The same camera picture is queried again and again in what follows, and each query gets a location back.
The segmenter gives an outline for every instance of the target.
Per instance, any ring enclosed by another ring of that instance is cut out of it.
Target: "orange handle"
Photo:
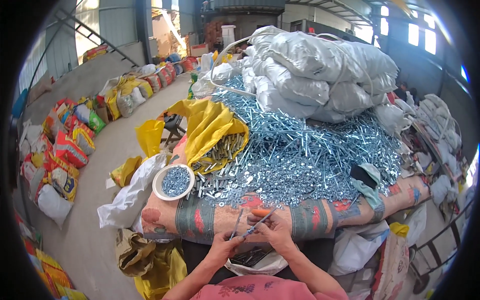
[[[270,213],[270,210],[266,210],[266,209],[252,209],[252,214],[255,215],[255,216],[264,217],[264,216],[266,216],[268,213]]]

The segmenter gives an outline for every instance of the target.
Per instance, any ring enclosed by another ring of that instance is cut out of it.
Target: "pink shirt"
[[[303,282],[267,275],[237,276],[204,286],[192,300],[348,300],[343,289],[312,294]]]

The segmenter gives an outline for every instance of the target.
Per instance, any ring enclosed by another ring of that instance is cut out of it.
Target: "hand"
[[[247,217],[247,223],[253,226],[262,218],[262,216],[250,215]],[[254,233],[264,235],[275,251],[282,256],[297,250],[290,236],[287,221],[275,213],[271,214],[263,223],[258,224]]]
[[[242,236],[228,240],[231,235],[232,231],[217,233],[213,237],[212,247],[204,259],[209,265],[215,266],[217,270],[227,262],[229,257],[235,255],[235,248],[245,240]]]

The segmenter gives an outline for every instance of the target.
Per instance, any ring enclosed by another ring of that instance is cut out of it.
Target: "yellow bag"
[[[80,98],[80,100],[78,100],[78,104],[85,104],[88,109],[93,110],[93,103],[92,99],[90,99],[90,96]]]
[[[59,284],[55,284],[60,297],[67,296],[68,300],[88,300],[84,293],[75,289],[65,288]]]
[[[123,165],[113,170],[110,173],[110,177],[118,186],[123,188],[130,184],[133,174],[140,167],[141,163],[141,156],[130,157]]]
[[[143,276],[134,277],[137,291],[145,300],[162,299],[168,290],[187,276],[187,265],[175,247],[177,243],[178,240],[158,244],[153,268]]]
[[[406,238],[409,229],[410,228],[408,227],[408,225],[400,224],[398,222],[390,224],[390,231],[395,233],[399,237]]]
[[[140,82],[136,80],[135,76],[120,76],[117,88],[121,92],[120,95],[129,95],[139,84]]]
[[[165,122],[157,120],[148,120],[143,123],[142,126],[135,127],[138,144],[147,157],[152,157],[160,153],[160,143],[164,127]]]
[[[105,93],[105,103],[110,110],[110,114],[112,115],[112,119],[114,121],[121,116],[117,106],[117,93],[118,91],[116,88],[112,88]]]
[[[187,145],[185,155],[187,165],[192,166],[207,153],[224,135],[245,133],[243,145],[235,153],[242,151],[248,142],[248,127],[239,119],[233,117],[223,103],[214,103],[210,100],[180,100],[167,109],[169,113],[178,114],[187,118]],[[222,164],[208,172],[221,169],[229,160],[224,158]]]

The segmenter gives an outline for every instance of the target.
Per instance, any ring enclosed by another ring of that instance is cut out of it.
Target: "forearm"
[[[209,265],[205,260],[182,281],[171,288],[163,297],[168,300],[188,300],[212,279],[218,268]]]
[[[333,277],[315,266],[298,249],[292,249],[282,256],[288,262],[293,274],[295,274],[301,282],[307,285],[312,294],[317,292],[325,293],[342,288]]]

